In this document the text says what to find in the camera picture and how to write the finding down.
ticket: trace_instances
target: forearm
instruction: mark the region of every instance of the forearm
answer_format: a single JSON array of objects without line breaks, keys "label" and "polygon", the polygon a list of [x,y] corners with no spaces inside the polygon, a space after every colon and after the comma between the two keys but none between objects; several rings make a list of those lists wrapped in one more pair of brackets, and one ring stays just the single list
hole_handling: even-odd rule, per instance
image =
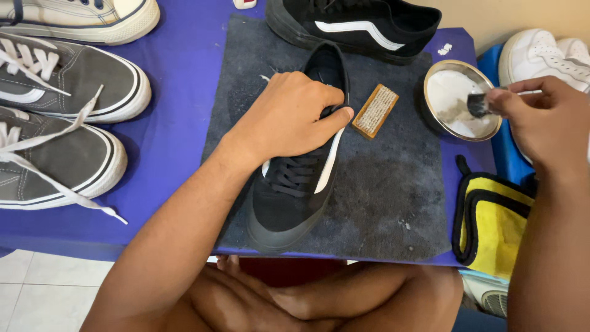
[{"label": "forearm", "polygon": [[243,149],[224,138],[123,251],[87,321],[95,314],[99,320],[156,318],[170,309],[205,265],[234,200],[256,166]]},{"label": "forearm", "polygon": [[590,181],[576,171],[541,172],[535,206],[510,283],[511,331],[582,331],[590,316]]}]

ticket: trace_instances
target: yellow towel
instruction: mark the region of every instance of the yellow towel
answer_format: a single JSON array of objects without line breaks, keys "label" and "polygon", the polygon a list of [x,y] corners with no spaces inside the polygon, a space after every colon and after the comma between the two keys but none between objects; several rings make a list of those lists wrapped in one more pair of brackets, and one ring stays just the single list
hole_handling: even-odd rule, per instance
[{"label": "yellow towel", "polygon": [[462,155],[456,161],[463,173],[451,239],[457,261],[510,280],[535,200],[523,188],[496,175],[471,172]]}]

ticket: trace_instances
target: person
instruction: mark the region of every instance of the person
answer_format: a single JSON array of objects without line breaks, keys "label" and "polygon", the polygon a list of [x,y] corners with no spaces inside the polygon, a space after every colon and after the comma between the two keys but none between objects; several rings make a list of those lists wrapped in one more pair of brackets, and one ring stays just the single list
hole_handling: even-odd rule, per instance
[{"label": "person", "polygon": [[[590,323],[587,95],[555,77],[492,90],[539,177],[509,291],[511,331],[582,331]],[[521,91],[543,93],[518,96]],[[81,328],[91,331],[450,331],[463,283],[454,268],[359,262],[273,288],[237,257],[205,266],[250,174],[275,156],[324,144],[353,117],[334,87],[275,74],[212,155],[140,229],[113,265]]]}]

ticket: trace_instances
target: white leather sneaker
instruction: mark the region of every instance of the white leather sneaker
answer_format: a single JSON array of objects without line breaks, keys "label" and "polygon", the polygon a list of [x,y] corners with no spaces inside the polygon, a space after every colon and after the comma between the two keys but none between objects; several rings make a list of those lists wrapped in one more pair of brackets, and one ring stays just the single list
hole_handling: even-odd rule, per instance
[{"label": "white leather sneaker", "polygon": [[502,86],[551,75],[590,92],[590,68],[566,60],[553,35],[542,29],[525,30],[508,40],[500,56],[499,75]]},{"label": "white leather sneaker", "polygon": [[156,27],[156,0],[3,0],[2,32],[121,45]]},{"label": "white leather sneaker", "polygon": [[566,60],[578,61],[580,64],[590,67],[590,54],[588,46],[577,38],[562,39],[557,42],[557,47],[563,52]]}]

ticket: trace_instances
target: purple table cover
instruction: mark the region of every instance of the purple table cover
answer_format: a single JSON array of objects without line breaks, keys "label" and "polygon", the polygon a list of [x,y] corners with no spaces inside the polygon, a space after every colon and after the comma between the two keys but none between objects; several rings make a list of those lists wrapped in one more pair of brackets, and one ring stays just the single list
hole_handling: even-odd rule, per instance
[{"label": "purple table cover", "polygon": [[[130,44],[104,47],[140,66],[153,90],[150,105],[136,119],[102,126],[123,142],[129,166],[121,182],[95,201],[117,208],[129,225],[76,205],[39,211],[0,210],[0,256],[10,249],[25,249],[115,261],[148,218],[199,167],[230,14],[264,18],[265,4],[265,0],[258,0],[256,7],[239,11],[231,0],[159,0],[162,17],[152,32]],[[437,50],[446,43],[453,49],[441,57]],[[451,58],[476,65],[473,39],[462,28],[438,30],[425,51],[432,53],[433,63]],[[495,173],[496,169],[489,141],[445,138],[441,152],[450,236],[461,177],[454,156],[465,155],[474,171]],[[237,248],[220,250],[243,253]],[[451,252],[424,263],[458,265]]]}]

